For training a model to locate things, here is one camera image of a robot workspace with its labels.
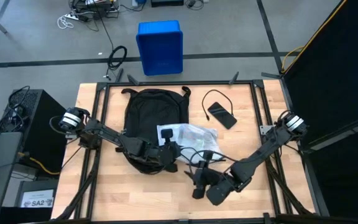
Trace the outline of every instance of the wooden table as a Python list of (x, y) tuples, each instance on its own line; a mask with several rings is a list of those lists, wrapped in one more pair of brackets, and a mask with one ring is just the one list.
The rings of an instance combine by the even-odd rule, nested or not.
[[(273, 120), (286, 110), (279, 81), (265, 80), (265, 91)], [(190, 124), (218, 130), (219, 147), (226, 155), (233, 158), (247, 157), (260, 146), (259, 129), (255, 118), (254, 106), (249, 85), (200, 85), (189, 86)], [(138, 86), (133, 89), (161, 88), (183, 94), (181, 86)], [(81, 84), (76, 106), (92, 110), (96, 84)], [(233, 102), (234, 116), (238, 122), (226, 130), (216, 119), (207, 121), (201, 107), (201, 100), (210, 89), (225, 93)], [(121, 87), (112, 87), (109, 92), (109, 103), (106, 125), (121, 130), (124, 126), (124, 110), (129, 94), (121, 94)], [(100, 119), (103, 95), (99, 101), (97, 118)], [(266, 124), (263, 104), (259, 95), (262, 118)], [(205, 99), (208, 107), (218, 101), (227, 110), (230, 104), (219, 93), (212, 92)], [(66, 149), (65, 161), (78, 148), (76, 143)], [(116, 153), (115, 145), (103, 141), (99, 164), (96, 195), (93, 205), (93, 220), (171, 220), (171, 219), (205, 219), (205, 218), (252, 218), (261, 217), (269, 212), (274, 216), (269, 183), (265, 166), (259, 166), (252, 182), (241, 192), (232, 192), (219, 206), (212, 205), (205, 197), (195, 200), (191, 197), (193, 184), (183, 171), (188, 170), (182, 162), (177, 162), (179, 171), (171, 174), (162, 172), (158, 175), (140, 174), (124, 158)], [(52, 218), (59, 216), (76, 194), (80, 181), (84, 151), (79, 152), (64, 168), (60, 176)], [(282, 149), (282, 163), (287, 184), (298, 200), (311, 212), (314, 211), (310, 191), (299, 155), (288, 147)], [(212, 168), (223, 171), (231, 162), (213, 164)], [(280, 205), (284, 210), (281, 190), (277, 186)], [(87, 204), (85, 194), (83, 208)]]

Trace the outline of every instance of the blue crate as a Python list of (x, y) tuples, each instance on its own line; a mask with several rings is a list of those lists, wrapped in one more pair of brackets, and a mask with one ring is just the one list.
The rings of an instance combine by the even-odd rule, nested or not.
[(178, 21), (141, 22), (136, 42), (145, 75), (183, 71), (183, 33)]

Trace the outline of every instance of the concrete floor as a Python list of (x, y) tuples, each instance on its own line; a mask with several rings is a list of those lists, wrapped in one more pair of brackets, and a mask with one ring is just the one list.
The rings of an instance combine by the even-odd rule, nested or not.
[[(200, 11), (191, 11), (186, 6), (151, 8), (148, 2), (142, 12), (122, 12), (118, 19), (104, 19), (104, 23), (114, 45), (124, 45), (128, 57), (138, 57), (135, 35), (140, 22), (179, 21), (183, 53), (198, 55), (199, 59), (184, 60), (181, 74), (156, 77), (145, 76), (139, 61), (123, 63), (124, 74), (129, 73), (139, 81), (230, 80), (237, 71), (238, 79), (260, 79), (261, 72), (277, 74), (278, 65), (258, 1), (209, 0)], [(57, 19), (70, 12), (67, 2), (0, 0), (0, 22), (8, 30), (8, 34), (0, 32), (0, 117), (7, 97), (15, 88), (30, 85), (34, 89), (44, 89), (62, 106), (70, 107), (75, 105), (80, 83), (106, 82), (103, 78), (107, 69), (105, 63), (77, 61), (108, 57), (111, 45), (102, 24), (97, 22), (99, 32), (91, 31), (77, 21), (70, 21), (73, 29), (59, 29)], [(121, 2), (131, 5), (130, 0)], [(276, 56), (283, 60), (282, 56), (287, 52), (307, 43), (339, 0), (261, 2), (277, 45)], [(216, 53), (250, 54), (216, 58), (213, 55)], [(258, 53), (266, 54), (264, 57), (248, 57)], [(293, 59), (289, 57), (286, 65)], [(10, 64), (55, 60), (74, 60), (79, 64), (20, 67)]]

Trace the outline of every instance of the phone screen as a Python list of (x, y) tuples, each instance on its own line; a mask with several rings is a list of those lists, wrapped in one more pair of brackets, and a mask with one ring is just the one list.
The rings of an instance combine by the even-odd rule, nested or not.
[(212, 104), (208, 111), (221, 123), (226, 129), (230, 129), (237, 122), (227, 110), (225, 110), (218, 102)]

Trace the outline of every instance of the plastic bag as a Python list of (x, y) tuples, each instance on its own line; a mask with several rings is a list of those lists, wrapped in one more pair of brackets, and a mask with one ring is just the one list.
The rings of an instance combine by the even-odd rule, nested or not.
[[(166, 124), (158, 125), (158, 144), (160, 146), (164, 145), (165, 140), (161, 137), (161, 130), (163, 129), (172, 129), (173, 137), (171, 141), (176, 141), (183, 150), (181, 151), (182, 156), (177, 159), (186, 163), (189, 163), (190, 158), (192, 163), (198, 163), (202, 158), (203, 152), (197, 154), (196, 151), (201, 150), (211, 150), (219, 152), (222, 154), (222, 151), (219, 149), (216, 139), (218, 138), (218, 132), (216, 129), (211, 128), (202, 128), (192, 124)], [(220, 155), (214, 154), (212, 159), (218, 160), (222, 158)]]

